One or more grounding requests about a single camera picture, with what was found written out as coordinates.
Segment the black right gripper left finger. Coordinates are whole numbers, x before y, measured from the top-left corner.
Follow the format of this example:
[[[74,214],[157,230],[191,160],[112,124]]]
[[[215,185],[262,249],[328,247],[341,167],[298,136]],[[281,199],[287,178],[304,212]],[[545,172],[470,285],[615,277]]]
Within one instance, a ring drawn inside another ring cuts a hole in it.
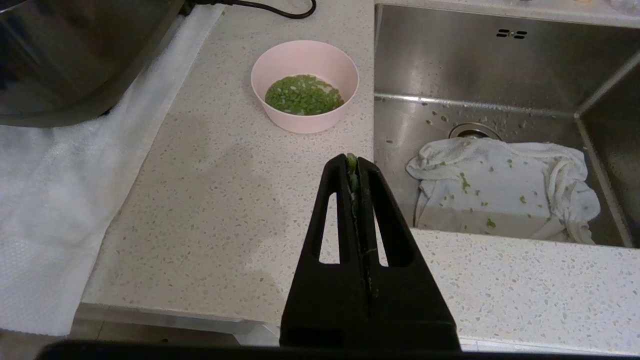
[[[281,317],[282,347],[373,346],[359,246],[358,159],[352,153],[341,153],[324,166]],[[320,254],[331,195],[336,196],[339,261],[323,263]]]

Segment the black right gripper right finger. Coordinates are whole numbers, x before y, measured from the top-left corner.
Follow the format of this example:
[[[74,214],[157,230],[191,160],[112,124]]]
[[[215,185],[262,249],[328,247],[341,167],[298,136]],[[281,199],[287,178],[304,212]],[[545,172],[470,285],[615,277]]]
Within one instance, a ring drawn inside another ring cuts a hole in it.
[[[459,351],[457,324],[381,170],[358,158],[366,320],[380,347]]]

